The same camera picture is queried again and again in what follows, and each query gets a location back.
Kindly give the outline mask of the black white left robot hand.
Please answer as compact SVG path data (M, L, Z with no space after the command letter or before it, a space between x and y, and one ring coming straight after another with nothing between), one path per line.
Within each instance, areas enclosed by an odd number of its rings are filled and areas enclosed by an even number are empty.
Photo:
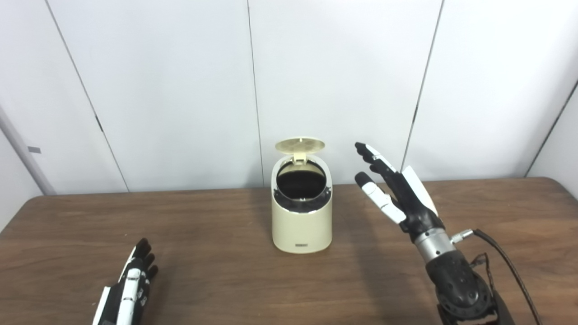
M93 325L140 325L150 296L150 284L158 273L147 238L132 249L117 283L105 286Z

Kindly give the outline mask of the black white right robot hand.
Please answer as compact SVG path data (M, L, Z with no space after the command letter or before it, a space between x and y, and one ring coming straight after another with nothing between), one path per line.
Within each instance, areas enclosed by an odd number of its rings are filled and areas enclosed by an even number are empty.
M392 195L384 192L365 172L355 175L357 185L382 213L410 236L411 242L433 229L446 228L423 183L411 168L397 171L368 144L356 142L355 148L370 170L381 175Z

